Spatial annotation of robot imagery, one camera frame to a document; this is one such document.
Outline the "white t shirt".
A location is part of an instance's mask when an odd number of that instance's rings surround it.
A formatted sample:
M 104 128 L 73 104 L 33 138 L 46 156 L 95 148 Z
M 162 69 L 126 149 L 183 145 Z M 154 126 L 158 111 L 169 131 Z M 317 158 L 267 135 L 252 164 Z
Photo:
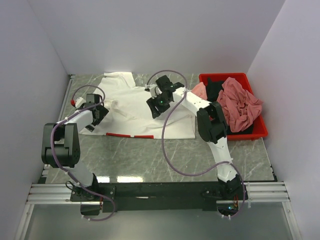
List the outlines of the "white t shirt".
M 93 131 L 83 129 L 82 135 L 115 135 L 120 137 L 146 137 L 152 139 L 194 139 L 195 116 L 179 105 L 167 123 L 166 112 L 152 117 L 147 105 L 150 93 L 136 86 L 130 72 L 105 73 L 98 85 L 105 93 L 104 106 L 108 114 Z

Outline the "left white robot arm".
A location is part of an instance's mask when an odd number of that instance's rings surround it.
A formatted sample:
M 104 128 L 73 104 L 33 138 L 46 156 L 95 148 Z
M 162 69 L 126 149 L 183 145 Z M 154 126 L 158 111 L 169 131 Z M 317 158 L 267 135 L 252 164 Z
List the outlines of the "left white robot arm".
M 79 107 L 75 117 L 68 117 L 60 124 L 47 123 L 43 127 L 41 159 L 44 164 L 53 168 L 64 169 L 66 174 L 80 186 L 83 185 L 82 195 L 88 201 L 96 200 L 100 195 L 97 177 L 81 163 L 79 132 L 93 132 L 101 123 L 109 110 L 102 103 L 99 94 L 88 93 Z

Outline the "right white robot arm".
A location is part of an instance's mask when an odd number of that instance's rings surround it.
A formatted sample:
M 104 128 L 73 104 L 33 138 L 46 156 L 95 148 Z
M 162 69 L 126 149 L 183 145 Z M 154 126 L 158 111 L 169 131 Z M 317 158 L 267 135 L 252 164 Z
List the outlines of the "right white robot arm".
M 167 111 L 170 108 L 170 103 L 176 103 L 165 118 L 161 132 L 162 153 L 168 165 L 175 172 L 188 177 L 201 176 L 216 168 L 218 181 L 222 184 L 219 187 L 221 197 L 226 200 L 232 199 L 237 194 L 236 186 L 243 185 L 244 180 L 239 170 L 234 166 L 228 148 L 228 127 L 221 105 L 216 101 L 210 102 L 197 96 L 187 89 L 187 84 L 172 83 L 166 75 L 158 78 L 155 84 L 147 83 L 145 91 L 151 94 L 151 98 L 146 103 L 151 110 L 153 119 Z M 174 167 L 166 154 L 165 129 L 169 117 L 179 106 L 185 107 L 196 117 L 198 134 L 208 144 L 213 155 L 215 164 L 203 172 L 183 173 Z

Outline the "light pink t shirt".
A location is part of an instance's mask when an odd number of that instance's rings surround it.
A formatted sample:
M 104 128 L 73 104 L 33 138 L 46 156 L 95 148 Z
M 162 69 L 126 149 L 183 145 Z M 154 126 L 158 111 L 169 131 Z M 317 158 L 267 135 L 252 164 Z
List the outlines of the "light pink t shirt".
M 199 98 L 203 100 L 207 100 L 207 91 L 206 91 L 206 86 L 204 85 L 203 82 L 198 83 L 192 90 L 191 92 L 198 96 Z

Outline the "black t shirt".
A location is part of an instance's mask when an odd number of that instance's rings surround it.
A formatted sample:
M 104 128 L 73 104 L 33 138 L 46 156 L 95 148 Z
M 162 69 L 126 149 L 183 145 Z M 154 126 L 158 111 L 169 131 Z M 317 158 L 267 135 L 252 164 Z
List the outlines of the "black t shirt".
M 224 81 L 212 81 L 209 77 L 207 78 L 206 93 L 207 100 L 209 102 L 216 102 L 218 99 L 219 92 L 223 90 L 222 84 Z M 232 132 L 230 126 L 227 128 L 227 135 L 248 135 L 252 134 L 254 130 L 254 124 L 252 123 L 248 128 L 239 132 Z

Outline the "dusty pink t shirt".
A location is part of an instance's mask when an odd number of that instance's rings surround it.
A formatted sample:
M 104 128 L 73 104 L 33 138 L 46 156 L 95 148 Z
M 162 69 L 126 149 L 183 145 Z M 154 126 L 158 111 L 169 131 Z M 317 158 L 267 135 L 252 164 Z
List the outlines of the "dusty pink t shirt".
M 255 97 L 232 77 L 228 77 L 218 93 L 226 123 L 232 133 L 248 129 L 262 112 L 263 101 Z

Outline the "black base beam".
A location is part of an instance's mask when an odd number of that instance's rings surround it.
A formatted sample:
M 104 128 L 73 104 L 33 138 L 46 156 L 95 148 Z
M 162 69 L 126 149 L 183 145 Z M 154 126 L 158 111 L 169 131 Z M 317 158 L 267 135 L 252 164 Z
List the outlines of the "black base beam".
M 218 201 L 247 200 L 246 188 L 238 183 L 228 185 L 218 181 L 196 182 L 129 182 L 99 183 L 99 195 L 95 196 L 73 186 L 70 201 L 81 204 L 85 215 L 97 214 L 89 203 L 101 207 L 104 213 L 112 211 L 155 211 L 155 210 L 203 210 L 216 211 Z

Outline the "red plastic bin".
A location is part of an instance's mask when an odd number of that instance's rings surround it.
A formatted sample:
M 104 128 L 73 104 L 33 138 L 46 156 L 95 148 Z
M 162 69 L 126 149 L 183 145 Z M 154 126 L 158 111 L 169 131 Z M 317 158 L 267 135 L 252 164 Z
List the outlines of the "red plastic bin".
M 222 84 L 228 78 L 238 81 L 244 90 L 252 95 L 254 94 L 248 78 L 243 72 L 236 73 L 201 73 L 199 81 L 205 85 L 207 99 L 210 102 L 217 100 L 219 92 L 223 90 Z M 227 130 L 227 139 L 230 141 L 257 140 L 268 136 L 268 130 L 262 116 L 258 116 L 246 130 L 240 132 L 231 132 L 230 127 Z

